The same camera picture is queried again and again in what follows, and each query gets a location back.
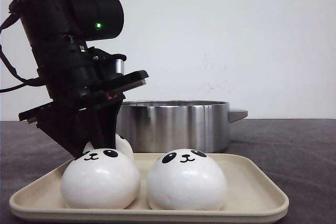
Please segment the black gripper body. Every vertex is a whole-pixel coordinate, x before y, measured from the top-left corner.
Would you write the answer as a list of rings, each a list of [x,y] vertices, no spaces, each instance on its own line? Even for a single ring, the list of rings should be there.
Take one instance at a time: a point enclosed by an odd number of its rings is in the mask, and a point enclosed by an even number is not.
[[[124,55],[111,55],[86,45],[87,40],[110,39],[115,35],[29,34],[27,37],[38,65],[39,79],[53,101],[21,112],[21,121],[48,118],[52,110],[71,113],[115,101],[123,91],[144,85],[149,76],[145,70],[123,75],[117,70],[117,64],[125,61]]]

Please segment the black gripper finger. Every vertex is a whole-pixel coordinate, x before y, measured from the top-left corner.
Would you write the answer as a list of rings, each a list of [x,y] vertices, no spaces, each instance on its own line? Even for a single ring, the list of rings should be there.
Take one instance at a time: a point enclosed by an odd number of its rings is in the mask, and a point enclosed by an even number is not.
[[[123,102],[123,95],[117,95],[97,108],[98,136],[94,148],[115,148],[117,116]]]
[[[37,126],[73,157],[79,157],[87,142],[101,147],[98,110],[51,111],[37,115]]]

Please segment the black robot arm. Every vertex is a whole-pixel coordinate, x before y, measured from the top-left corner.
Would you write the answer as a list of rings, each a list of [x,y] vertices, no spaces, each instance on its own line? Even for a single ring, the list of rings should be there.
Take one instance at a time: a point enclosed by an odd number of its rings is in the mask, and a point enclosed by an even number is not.
[[[37,63],[38,77],[20,85],[45,86],[51,102],[19,114],[80,157],[90,142],[114,148],[124,92],[145,84],[144,70],[123,74],[126,57],[88,47],[117,37],[124,13],[119,0],[13,0],[6,29],[20,20]]]

